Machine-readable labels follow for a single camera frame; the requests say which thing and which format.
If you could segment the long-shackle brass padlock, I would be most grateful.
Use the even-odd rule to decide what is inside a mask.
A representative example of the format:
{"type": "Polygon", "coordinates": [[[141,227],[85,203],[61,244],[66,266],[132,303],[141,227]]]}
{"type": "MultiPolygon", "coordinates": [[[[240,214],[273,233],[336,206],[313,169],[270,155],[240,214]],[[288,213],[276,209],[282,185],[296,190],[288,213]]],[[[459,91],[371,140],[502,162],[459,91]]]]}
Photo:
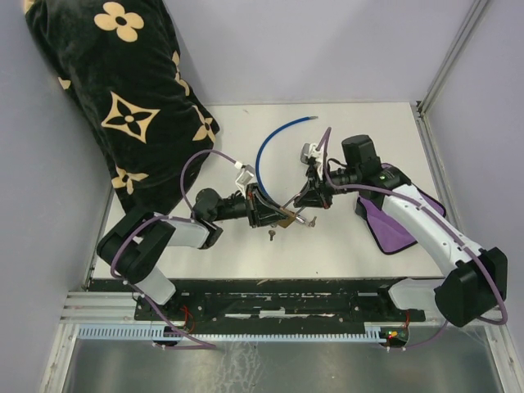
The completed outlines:
{"type": "Polygon", "coordinates": [[[292,196],[286,203],[280,206],[280,210],[284,213],[285,218],[278,221],[277,226],[280,228],[288,228],[291,224],[297,223],[300,225],[306,225],[307,220],[300,215],[299,211],[291,211],[288,209],[290,204],[295,200],[297,194],[292,196]]]}

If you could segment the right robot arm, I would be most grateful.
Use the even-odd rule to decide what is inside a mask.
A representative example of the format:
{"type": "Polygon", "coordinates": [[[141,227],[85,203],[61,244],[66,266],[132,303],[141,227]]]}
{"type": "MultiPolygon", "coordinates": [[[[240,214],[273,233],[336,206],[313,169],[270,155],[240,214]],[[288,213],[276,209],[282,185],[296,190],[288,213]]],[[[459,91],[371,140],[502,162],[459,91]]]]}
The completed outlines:
{"type": "Polygon", "coordinates": [[[443,281],[430,288],[440,314],[456,327],[478,319],[504,325],[508,258],[498,248],[486,249],[461,233],[431,204],[399,168],[384,164],[368,135],[346,138],[341,146],[345,164],[332,171],[328,141],[306,143],[300,160],[307,181],[293,200],[296,208],[328,209],[335,195],[357,192],[380,213],[394,220],[428,253],[443,281]]]}

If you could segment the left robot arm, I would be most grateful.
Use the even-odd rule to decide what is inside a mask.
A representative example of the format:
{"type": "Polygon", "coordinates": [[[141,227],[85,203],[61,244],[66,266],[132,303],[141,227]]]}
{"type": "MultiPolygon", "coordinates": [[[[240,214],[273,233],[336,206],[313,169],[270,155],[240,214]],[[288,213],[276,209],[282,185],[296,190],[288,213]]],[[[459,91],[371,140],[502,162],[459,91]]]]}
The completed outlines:
{"type": "Polygon", "coordinates": [[[167,247],[211,248],[223,233],[217,221],[246,218],[252,228],[261,228],[293,218],[291,211],[264,196],[257,183],[227,198],[203,189],[196,195],[193,214],[184,219],[136,207],[97,244],[97,256],[110,266],[111,275],[152,300],[153,310],[164,319],[181,310],[175,285],[156,267],[167,247]]]}

